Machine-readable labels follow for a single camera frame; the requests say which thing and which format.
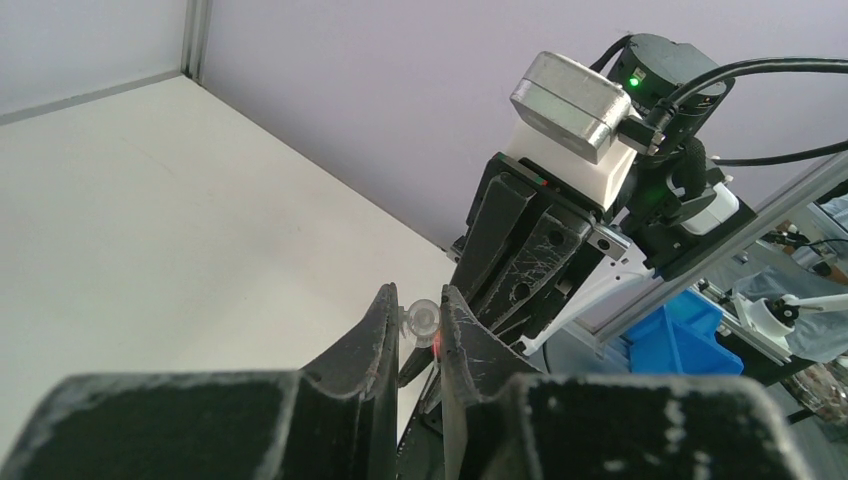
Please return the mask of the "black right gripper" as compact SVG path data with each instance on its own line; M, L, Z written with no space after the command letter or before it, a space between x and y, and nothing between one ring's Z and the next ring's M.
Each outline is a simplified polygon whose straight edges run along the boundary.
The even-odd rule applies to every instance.
M475 315L491 330L539 332L563 305L556 284L584 242L625 256L630 240L607 224L612 213L531 160L497 153L474 195L451 284L468 302L484 297Z

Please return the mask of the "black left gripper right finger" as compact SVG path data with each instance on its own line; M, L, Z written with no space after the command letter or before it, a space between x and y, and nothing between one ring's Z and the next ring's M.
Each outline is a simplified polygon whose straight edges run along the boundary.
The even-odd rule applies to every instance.
M733 376L547 375L452 285L439 346L449 479L811 479L778 405Z

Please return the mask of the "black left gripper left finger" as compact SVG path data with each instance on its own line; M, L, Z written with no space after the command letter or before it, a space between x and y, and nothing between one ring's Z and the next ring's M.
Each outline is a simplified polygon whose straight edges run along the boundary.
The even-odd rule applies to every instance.
M392 479L399 302L297 370L71 376L37 406L5 479Z

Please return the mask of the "red pen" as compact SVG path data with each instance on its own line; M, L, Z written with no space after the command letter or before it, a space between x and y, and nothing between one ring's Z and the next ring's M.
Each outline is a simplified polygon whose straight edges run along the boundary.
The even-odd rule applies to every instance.
M441 335L436 334L433 337L432 345L431 345L431 353L433 354L434 360L439 363L441 361Z

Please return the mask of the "clear pen cap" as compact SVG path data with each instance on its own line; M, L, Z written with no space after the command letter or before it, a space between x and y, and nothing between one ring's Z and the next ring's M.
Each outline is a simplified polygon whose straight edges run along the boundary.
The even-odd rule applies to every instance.
M401 335L416 348L433 346L440 330L440 306L430 299L419 299L409 307L399 307Z

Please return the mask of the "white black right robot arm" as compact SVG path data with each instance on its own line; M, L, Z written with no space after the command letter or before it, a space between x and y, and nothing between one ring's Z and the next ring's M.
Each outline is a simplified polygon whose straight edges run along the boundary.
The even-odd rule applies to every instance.
M590 66L537 55L451 250L451 282L484 327L531 354L618 291L692 271L754 219L697 136L732 80L683 100L646 146L634 139L638 119L714 68L653 34L623 37Z

